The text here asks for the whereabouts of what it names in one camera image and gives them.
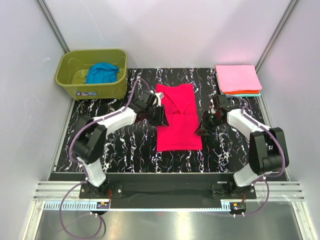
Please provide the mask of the magenta t shirt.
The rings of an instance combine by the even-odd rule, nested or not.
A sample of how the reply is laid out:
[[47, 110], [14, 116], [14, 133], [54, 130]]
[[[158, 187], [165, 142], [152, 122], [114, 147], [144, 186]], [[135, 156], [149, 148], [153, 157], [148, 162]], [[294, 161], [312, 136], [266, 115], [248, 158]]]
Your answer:
[[158, 83], [156, 91], [163, 93], [161, 103], [168, 121], [168, 126], [157, 128], [157, 151], [202, 150], [202, 139], [195, 134], [199, 116], [193, 85], [165, 86]]

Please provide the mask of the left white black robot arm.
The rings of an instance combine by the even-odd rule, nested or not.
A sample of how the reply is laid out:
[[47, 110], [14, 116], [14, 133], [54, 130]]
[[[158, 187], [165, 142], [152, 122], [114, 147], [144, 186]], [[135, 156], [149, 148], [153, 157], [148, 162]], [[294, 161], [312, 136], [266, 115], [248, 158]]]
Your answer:
[[110, 192], [100, 160], [107, 136], [143, 120], [154, 127], [169, 126], [163, 98], [162, 92], [145, 90], [139, 97], [131, 95], [128, 103], [117, 111], [95, 118], [86, 115], [80, 118], [76, 133], [71, 137], [69, 157], [82, 167], [85, 174], [82, 186], [90, 189], [92, 195], [103, 198]]

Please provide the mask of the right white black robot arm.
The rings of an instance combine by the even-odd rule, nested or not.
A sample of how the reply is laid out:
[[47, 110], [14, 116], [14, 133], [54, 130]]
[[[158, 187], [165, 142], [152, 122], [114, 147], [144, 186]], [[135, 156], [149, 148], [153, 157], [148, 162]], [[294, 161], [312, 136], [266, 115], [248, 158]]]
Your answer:
[[230, 175], [226, 183], [211, 186], [214, 199], [242, 199], [265, 176], [278, 177], [283, 174], [289, 165], [289, 157], [285, 134], [280, 127], [262, 124], [247, 114], [244, 107], [230, 104], [226, 95], [216, 94], [210, 109], [203, 113], [195, 134], [212, 135], [221, 125], [237, 129], [249, 141], [248, 163]]

